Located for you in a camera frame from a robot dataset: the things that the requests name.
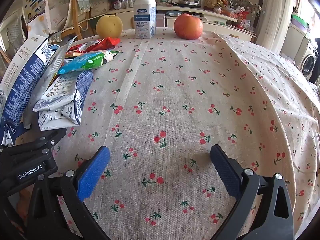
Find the white tv cabinet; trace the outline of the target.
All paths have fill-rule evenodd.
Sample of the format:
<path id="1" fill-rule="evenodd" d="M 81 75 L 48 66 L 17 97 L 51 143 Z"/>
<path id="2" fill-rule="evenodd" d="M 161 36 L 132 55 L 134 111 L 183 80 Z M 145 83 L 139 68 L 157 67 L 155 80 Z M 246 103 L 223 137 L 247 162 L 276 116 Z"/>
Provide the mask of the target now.
<path id="1" fill-rule="evenodd" d="M 165 18 L 165 23 L 160 24 L 161 27 L 173 28 L 174 22 L 180 14 L 189 14 L 199 18 L 202 21 L 204 31 L 211 31 L 217 34 L 238 37 L 249 42 L 252 42 L 257 37 L 254 32 L 250 32 L 245 29 L 239 29 L 234 26 L 233 24 L 237 22 L 237 19 L 223 14 L 218 14 L 213 11 L 159 5 L 157 6 L 157 13 L 163 15 Z"/>

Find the green blue snack wrapper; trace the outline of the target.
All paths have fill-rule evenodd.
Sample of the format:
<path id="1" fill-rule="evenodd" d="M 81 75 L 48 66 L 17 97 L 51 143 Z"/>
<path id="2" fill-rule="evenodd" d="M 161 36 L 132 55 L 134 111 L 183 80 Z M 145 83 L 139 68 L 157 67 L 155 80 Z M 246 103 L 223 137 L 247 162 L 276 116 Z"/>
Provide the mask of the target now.
<path id="1" fill-rule="evenodd" d="M 119 51 L 102 50 L 84 53 L 80 56 L 75 57 L 72 61 L 64 64 L 59 71 L 60 74 L 67 74 L 75 71 L 84 71 L 99 68 L 104 64 L 112 61 Z"/>

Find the yellow pear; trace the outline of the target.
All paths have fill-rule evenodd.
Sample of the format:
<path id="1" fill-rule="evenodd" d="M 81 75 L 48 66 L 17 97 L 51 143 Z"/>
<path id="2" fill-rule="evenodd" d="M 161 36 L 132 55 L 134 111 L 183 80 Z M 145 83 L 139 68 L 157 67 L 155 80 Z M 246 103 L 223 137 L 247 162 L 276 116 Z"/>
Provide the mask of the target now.
<path id="1" fill-rule="evenodd" d="M 123 31 L 123 23 L 116 15 L 104 15 L 97 21 L 95 31 L 100 38 L 119 38 Z"/>

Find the white washing machine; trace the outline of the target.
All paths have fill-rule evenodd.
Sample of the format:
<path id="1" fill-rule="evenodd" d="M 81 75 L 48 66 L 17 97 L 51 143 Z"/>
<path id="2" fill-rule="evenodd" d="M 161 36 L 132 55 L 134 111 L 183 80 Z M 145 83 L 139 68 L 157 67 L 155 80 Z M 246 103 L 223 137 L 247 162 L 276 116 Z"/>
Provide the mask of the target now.
<path id="1" fill-rule="evenodd" d="M 294 58 L 295 65 L 303 76 L 310 80 L 318 58 L 317 47 L 309 41 L 303 41 Z"/>

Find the red torn snack wrapper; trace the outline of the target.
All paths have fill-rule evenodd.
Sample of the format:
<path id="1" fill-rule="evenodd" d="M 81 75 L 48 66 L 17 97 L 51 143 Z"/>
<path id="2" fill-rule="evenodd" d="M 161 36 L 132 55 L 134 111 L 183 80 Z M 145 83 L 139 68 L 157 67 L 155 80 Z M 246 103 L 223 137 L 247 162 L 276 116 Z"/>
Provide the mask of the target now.
<path id="1" fill-rule="evenodd" d="M 67 54 L 87 53 L 92 51 L 113 49 L 119 43 L 120 43 L 119 38 L 112 38 L 112 37 L 107 37 L 102 40 L 88 41 L 76 46 L 72 46 L 67 51 Z"/>

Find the white curtain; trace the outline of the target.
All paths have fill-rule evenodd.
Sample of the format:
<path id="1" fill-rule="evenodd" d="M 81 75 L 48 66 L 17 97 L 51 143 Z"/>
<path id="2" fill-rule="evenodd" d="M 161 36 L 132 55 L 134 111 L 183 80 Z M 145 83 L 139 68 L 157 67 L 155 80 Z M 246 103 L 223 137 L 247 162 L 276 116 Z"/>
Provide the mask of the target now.
<path id="1" fill-rule="evenodd" d="M 263 0 L 256 44 L 279 54 L 291 22 L 296 0 Z"/>

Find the white milk bottle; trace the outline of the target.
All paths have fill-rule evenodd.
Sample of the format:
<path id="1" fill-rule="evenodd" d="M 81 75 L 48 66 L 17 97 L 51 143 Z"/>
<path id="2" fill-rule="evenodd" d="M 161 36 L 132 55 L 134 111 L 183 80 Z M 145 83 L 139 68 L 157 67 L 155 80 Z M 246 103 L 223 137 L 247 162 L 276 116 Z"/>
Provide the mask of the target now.
<path id="1" fill-rule="evenodd" d="M 133 20 L 136 38 L 151 39 L 156 33 L 155 0 L 135 0 L 133 4 Z"/>

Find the white wet wipes packet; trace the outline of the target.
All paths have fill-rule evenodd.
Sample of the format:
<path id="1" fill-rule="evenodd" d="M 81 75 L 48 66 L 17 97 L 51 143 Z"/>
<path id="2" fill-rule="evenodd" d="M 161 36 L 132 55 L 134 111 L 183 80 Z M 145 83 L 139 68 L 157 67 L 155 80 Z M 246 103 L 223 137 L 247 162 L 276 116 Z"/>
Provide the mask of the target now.
<path id="1" fill-rule="evenodd" d="M 29 36 L 9 64 L 1 81 L 1 145 L 12 146 L 23 112 L 54 50 L 48 38 Z"/>

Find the crushed white blue milk carton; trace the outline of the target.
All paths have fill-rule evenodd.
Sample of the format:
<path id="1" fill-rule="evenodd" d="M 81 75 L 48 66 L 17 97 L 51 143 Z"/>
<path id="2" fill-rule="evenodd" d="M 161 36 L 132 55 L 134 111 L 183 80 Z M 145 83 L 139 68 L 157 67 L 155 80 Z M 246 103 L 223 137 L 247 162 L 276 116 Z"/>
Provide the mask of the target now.
<path id="1" fill-rule="evenodd" d="M 40 130 L 79 126 L 92 81 L 91 70 L 61 74 L 33 107 Z"/>

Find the cherry print tablecloth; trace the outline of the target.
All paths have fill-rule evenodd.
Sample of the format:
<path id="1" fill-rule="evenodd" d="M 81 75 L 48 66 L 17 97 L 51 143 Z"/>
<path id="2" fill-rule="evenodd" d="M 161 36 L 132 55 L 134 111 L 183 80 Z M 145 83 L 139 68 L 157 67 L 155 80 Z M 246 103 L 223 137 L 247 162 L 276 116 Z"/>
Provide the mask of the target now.
<path id="1" fill-rule="evenodd" d="M 319 201 L 319 97 L 290 61 L 226 35 L 124 31 L 94 72 L 81 124 L 54 148 L 58 173 L 111 151 L 85 203 L 112 239 L 210 239 L 235 200 L 209 157 L 284 177 L 298 230 Z"/>

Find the light wooden chair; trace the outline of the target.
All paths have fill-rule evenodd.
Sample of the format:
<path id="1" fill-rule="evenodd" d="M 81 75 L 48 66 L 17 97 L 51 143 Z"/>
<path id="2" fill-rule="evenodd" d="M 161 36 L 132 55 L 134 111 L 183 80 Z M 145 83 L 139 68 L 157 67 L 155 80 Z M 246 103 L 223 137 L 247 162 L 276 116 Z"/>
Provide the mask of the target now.
<path id="1" fill-rule="evenodd" d="M 91 12 L 84 12 L 85 18 L 83 20 L 79 20 L 79 5 L 78 0 L 70 0 L 71 2 L 71 13 L 70 13 L 70 19 L 72 20 L 72 24 L 70 27 L 66 27 L 61 31 L 61 39 L 69 36 L 69 35 L 75 35 L 78 40 L 83 39 L 83 35 L 86 36 L 92 36 L 94 34 L 93 29 L 89 23 L 89 17 L 91 15 Z"/>

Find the red apple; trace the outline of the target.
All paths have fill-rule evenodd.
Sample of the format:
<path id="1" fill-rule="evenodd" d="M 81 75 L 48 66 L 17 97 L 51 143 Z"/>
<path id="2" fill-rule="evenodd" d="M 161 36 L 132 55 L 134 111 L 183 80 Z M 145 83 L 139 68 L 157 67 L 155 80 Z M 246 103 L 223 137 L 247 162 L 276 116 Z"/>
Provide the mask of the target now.
<path id="1" fill-rule="evenodd" d="M 195 16 L 181 14 L 174 22 L 174 31 L 179 38 L 196 40 L 203 32 L 203 23 Z"/>

